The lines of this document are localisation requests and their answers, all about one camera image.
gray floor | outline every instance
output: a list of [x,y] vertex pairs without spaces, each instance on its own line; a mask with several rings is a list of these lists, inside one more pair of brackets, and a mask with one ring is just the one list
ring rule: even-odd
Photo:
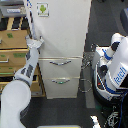
[[[128,0],[106,0],[99,3],[92,0],[89,30],[86,38],[85,52],[91,52],[93,43],[99,46],[109,46],[112,34],[119,32],[126,36],[121,22],[120,12],[128,7]],[[81,79],[90,78],[90,67],[81,72]],[[81,90],[88,90],[91,86],[87,80],[80,80]],[[98,117],[103,128],[105,118],[102,116],[92,90],[87,93],[78,92],[76,99],[32,98],[27,115],[21,120],[26,127],[36,128],[39,125],[79,125],[92,128],[91,115]]]

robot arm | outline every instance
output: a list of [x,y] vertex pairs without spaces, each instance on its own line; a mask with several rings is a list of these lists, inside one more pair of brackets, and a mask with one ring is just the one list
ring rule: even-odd
[[0,128],[25,128],[20,122],[20,113],[31,99],[30,86],[38,63],[38,50],[33,47],[26,55],[26,65],[19,69],[14,80],[6,85],[1,96]]

drawer handle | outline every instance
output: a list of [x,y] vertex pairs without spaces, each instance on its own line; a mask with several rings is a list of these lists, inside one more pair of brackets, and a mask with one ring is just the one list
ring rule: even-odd
[[9,59],[5,60],[5,61],[0,61],[0,63],[8,63]]
[[52,80],[52,82],[55,82],[55,83],[57,83],[57,84],[65,84],[65,83],[67,83],[68,81],[70,81],[70,80],[65,80],[64,79],[64,81],[62,80],[62,81],[60,81],[60,80]]
[[14,72],[0,72],[0,75],[14,75]]
[[59,65],[59,66],[61,66],[61,65],[65,65],[65,64],[68,64],[68,63],[70,63],[71,62],[71,60],[68,60],[68,61],[66,61],[66,62],[63,62],[63,63],[56,63],[56,62],[50,62],[51,64],[55,64],[55,65]]

white cabinet door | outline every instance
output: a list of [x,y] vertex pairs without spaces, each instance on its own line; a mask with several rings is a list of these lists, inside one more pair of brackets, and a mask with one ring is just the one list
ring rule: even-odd
[[[41,47],[40,57],[73,57],[82,56],[91,0],[30,0],[32,15],[37,38],[44,38],[45,44]],[[38,3],[47,4],[48,17],[38,15]],[[29,19],[27,0],[24,0]]]
[[79,77],[82,59],[39,60],[42,78]]
[[79,79],[44,79],[46,96],[53,98],[76,98]]

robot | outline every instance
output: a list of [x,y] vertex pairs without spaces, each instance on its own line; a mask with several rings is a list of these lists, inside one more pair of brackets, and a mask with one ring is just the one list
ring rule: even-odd
[[0,128],[25,128],[20,118],[26,114],[31,100],[30,86],[34,71],[38,63],[39,47],[43,40],[39,41],[26,38],[30,48],[26,54],[26,65],[19,69],[8,83],[1,95]]
[[[121,11],[120,19],[128,33],[128,9]],[[128,90],[128,37],[115,33],[111,46],[96,47],[93,61],[94,94],[105,104],[118,104]]]

